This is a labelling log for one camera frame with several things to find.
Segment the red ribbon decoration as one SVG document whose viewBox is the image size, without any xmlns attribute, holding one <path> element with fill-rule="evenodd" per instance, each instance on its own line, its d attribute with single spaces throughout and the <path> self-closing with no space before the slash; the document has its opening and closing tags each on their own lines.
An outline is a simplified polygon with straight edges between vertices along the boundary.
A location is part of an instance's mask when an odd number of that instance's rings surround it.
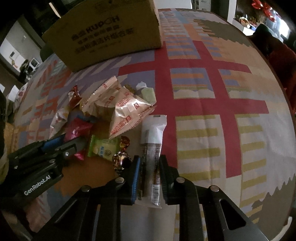
<svg viewBox="0 0 296 241">
<path fill-rule="evenodd" d="M 260 0 L 253 0 L 252 4 L 253 8 L 258 9 L 258 10 L 262 10 L 263 13 L 265 14 L 265 16 L 272 22 L 276 22 L 276 19 L 273 15 L 273 8 L 267 4 L 267 3 L 263 3 Z"/>
</svg>

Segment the brown cardboard box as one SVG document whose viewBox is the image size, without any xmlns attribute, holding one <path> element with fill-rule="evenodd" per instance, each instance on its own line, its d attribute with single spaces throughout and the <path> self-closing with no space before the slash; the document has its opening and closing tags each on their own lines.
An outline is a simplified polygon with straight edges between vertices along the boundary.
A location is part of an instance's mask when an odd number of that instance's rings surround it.
<svg viewBox="0 0 296 241">
<path fill-rule="evenodd" d="M 42 38 L 72 72 L 163 45 L 154 1 L 83 1 Z"/>
</svg>

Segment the white Denma cheese ball bag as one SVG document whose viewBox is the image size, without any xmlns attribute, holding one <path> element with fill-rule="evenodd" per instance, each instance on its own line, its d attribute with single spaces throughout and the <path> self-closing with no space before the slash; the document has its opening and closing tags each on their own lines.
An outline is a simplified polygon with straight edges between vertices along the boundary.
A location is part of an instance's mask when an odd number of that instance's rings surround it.
<svg viewBox="0 0 296 241">
<path fill-rule="evenodd" d="M 50 124 L 49 138 L 53 138 L 62 129 L 63 125 L 67 123 L 69 112 L 70 106 L 67 105 L 55 113 Z"/>
</svg>

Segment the red white snack packet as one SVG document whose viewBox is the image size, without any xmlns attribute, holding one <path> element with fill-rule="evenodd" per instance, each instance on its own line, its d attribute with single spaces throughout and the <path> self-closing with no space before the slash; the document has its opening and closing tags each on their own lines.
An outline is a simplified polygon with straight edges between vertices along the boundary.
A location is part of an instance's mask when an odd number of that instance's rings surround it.
<svg viewBox="0 0 296 241">
<path fill-rule="evenodd" d="M 77 85 L 72 87 L 72 89 L 69 91 L 68 98 L 69 98 L 69 106 L 70 106 L 71 109 L 73 109 L 76 105 L 79 104 L 82 97 L 79 94 Z"/>
</svg>

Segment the green candy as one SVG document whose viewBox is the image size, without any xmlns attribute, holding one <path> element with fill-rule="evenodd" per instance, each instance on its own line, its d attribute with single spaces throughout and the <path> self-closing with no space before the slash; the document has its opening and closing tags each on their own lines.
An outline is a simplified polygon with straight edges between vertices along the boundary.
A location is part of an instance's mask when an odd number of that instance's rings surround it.
<svg viewBox="0 0 296 241">
<path fill-rule="evenodd" d="M 147 84 L 145 82 L 141 81 L 136 85 L 135 94 L 151 105 L 154 105 L 157 102 L 154 89 L 151 87 L 147 87 Z"/>
</svg>

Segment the beige red biscuit packet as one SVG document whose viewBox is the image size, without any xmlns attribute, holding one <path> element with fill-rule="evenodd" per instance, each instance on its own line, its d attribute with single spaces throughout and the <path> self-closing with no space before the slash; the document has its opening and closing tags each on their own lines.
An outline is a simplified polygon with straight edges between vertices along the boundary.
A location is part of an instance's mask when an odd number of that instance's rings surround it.
<svg viewBox="0 0 296 241">
<path fill-rule="evenodd" d="M 109 128 L 109 138 L 115 138 L 136 127 L 154 109 L 154 105 L 127 90 L 120 93 L 119 99 L 115 101 L 115 108 Z"/>
<path fill-rule="evenodd" d="M 116 104 L 133 94 L 122 87 L 118 79 L 112 76 L 93 92 L 88 99 L 80 103 L 81 111 L 96 118 L 111 119 Z"/>
</svg>

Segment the green white snack packet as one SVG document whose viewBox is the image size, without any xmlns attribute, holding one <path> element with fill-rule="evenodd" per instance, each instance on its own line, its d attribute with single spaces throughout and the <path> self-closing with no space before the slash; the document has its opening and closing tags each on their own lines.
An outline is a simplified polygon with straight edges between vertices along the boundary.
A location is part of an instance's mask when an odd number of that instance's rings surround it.
<svg viewBox="0 0 296 241">
<path fill-rule="evenodd" d="M 113 156 L 119 151 L 118 137 L 112 139 L 100 139 L 96 135 L 92 135 L 90 139 L 88 157 L 100 156 L 107 161 L 112 162 Z"/>
</svg>

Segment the magenta foil snack packet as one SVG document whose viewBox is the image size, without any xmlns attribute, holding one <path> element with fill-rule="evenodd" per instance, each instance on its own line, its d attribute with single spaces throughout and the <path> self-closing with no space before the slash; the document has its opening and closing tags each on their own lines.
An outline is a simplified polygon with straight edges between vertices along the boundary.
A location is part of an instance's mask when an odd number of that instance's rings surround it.
<svg viewBox="0 0 296 241">
<path fill-rule="evenodd" d="M 79 142 L 78 144 L 79 150 L 77 150 L 77 152 L 71 159 L 84 161 L 92 126 L 93 123 L 82 120 L 81 118 L 75 118 L 67 127 L 64 137 L 64 143 L 67 143 L 75 138 L 79 138 L 79 140 L 81 140 L 81 142 Z"/>
</svg>

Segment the white brown snack bar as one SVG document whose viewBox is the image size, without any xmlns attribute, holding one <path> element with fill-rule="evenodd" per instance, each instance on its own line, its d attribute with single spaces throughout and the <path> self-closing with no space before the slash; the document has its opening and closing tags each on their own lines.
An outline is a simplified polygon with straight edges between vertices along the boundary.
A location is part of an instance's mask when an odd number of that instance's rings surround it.
<svg viewBox="0 0 296 241">
<path fill-rule="evenodd" d="M 138 200 L 140 205 L 161 207 L 161 181 L 159 174 L 159 158 L 161 155 L 163 134 L 167 126 L 165 115 L 149 115 L 142 122 L 140 147 L 140 184 Z"/>
</svg>

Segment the colourful patterned tablecloth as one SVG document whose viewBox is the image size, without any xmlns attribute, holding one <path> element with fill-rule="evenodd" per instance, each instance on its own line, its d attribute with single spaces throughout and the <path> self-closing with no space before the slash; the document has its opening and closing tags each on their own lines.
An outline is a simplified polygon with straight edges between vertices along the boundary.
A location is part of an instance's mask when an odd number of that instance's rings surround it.
<svg viewBox="0 0 296 241">
<path fill-rule="evenodd" d="M 196 185 L 219 186 L 274 239 L 295 193 L 295 129 L 276 75 L 240 30 L 213 13 L 161 9 L 159 20 L 160 49 L 76 73 L 49 57 L 29 81 L 9 150 L 46 140 L 74 86 L 87 98 L 112 76 L 133 88 L 145 82 L 156 94 L 154 113 L 167 117 L 168 163 Z"/>
</svg>

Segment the gold red foil candy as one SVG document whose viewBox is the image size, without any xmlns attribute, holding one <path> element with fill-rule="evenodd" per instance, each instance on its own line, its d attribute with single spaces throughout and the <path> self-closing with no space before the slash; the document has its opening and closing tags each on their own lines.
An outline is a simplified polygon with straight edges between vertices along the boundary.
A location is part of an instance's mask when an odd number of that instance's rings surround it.
<svg viewBox="0 0 296 241">
<path fill-rule="evenodd" d="M 126 149 L 130 146 L 130 140 L 126 136 L 121 136 L 119 143 L 119 151 L 113 156 L 112 162 L 116 173 L 122 172 L 124 169 L 128 168 L 132 159 L 126 152 Z"/>
</svg>

